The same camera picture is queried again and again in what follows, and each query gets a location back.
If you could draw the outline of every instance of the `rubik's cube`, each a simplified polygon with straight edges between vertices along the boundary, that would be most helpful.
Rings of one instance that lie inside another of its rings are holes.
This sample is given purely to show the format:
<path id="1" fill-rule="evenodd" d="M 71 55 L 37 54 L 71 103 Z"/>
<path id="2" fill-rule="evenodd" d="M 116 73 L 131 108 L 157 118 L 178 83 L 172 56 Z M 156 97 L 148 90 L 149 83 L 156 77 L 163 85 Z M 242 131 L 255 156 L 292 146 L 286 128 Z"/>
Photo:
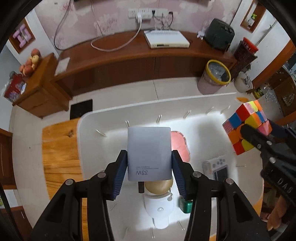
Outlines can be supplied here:
<path id="1" fill-rule="evenodd" d="M 240 133 L 240 129 L 244 124 L 252 126 L 265 136 L 269 135 L 272 131 L 271 125 L 258 100 L 243 103 L 223 124 L 223 128 L 237 155 L 254 147 L 251 143 L 243 139 Z"/>

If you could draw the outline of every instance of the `dark green air fryer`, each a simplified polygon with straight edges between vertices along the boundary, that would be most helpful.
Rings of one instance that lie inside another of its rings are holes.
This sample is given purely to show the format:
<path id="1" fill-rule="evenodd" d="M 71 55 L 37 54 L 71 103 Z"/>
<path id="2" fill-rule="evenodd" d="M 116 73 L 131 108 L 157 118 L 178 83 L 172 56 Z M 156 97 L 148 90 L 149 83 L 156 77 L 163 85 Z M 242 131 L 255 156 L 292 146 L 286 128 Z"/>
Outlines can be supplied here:
<path id="1" fill-rule="evenodd" d="M 204 38 L 211 47 L 227 51 L 234 38 L 234 30 L 227 23 L 214 18 Z"/>

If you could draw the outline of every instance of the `white plastic tray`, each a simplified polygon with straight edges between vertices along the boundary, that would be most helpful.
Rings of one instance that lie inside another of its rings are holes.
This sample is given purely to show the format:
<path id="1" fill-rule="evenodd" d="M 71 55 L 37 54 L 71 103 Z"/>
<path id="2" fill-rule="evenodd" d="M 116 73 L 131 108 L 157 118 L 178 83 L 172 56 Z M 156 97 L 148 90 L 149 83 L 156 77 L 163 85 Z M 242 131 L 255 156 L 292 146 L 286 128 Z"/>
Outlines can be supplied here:
<path id="1" fill-rule="evenodd" d="M 190 96 L 85 114 L 78 122 L 78 150 L 84 179 L 89 179 L 104 170 L 108 163 L 116 160 L 120 150 L 126 150 L 126 121 L 130 126 L 167 126 L 185 136 L 191 156 L 190 163 L 194 170 L 202 172 L 202 161 L 225 155 L 230 178 L 244 191 L 251 204 L 255 204 L 263 191 L 260 153 L 254 148 L 236 156 L 222 127 L 223 122 L 241 104 L 235 97 L 235 93 Z M 153 229 L 156 240 L 183 240 L 186 233 L 186 229 L 182 231 L 177 221 L 180 220 L 186 228 L 189 214 L 182 213 L 178 207 L 179 193 L 175 181 L 171 191 L 174 195 L 175 209 L 169 216 L 169 227 L 164 230 Z M 127 174 L 120 195 L 114 202 L 108 202 L 108 208 L 116 240 L 123 240 L 126 228 L 128 232 L 124 240 L 151 240 L 150 227 L 154 227 L 152 219 L 145 211 L 143 196 L 138 193 L 137 183 L 129 182 Z M 211 235 L 215 233 L 216 203 L 213 200 Z"/>

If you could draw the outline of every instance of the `white plug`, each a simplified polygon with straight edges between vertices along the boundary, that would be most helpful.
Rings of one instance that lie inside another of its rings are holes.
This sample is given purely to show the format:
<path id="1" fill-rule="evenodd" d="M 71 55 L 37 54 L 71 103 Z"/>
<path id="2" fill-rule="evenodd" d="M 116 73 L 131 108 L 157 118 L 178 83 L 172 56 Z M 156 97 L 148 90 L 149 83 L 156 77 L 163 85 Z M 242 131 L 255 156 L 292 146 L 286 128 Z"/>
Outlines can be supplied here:
<path id="1" fill-rule="evenodd" d="M 138 23 L 141 23 L 142 22 L 142 13 L 141 12 L 138 12 L 137 13 L 136 19 L 138 20 Z"/>

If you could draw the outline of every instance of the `blue cube tile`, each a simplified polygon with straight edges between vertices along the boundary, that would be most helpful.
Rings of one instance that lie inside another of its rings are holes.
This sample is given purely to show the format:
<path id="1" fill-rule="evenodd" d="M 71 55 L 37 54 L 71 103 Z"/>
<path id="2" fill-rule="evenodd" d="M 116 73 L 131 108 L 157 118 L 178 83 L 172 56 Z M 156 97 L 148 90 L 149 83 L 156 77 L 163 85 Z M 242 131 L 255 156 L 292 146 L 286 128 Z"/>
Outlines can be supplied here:
<path id="1" fill-rule="evenodd" d="M 263 115 L 261 114 L 260 111 L 257 111 L 256 114 L 259 116 L 262 123 L 265 122 L 265 119 L 264 119 L 264 117 L 263 117 Z"/>
<path id="2" fill-rule="evenodd" d="M 242 124 L 242 121 L 236 112 L 229 118 L 229 122 L 231 123 L 233 129 L 238 128 Z"/>

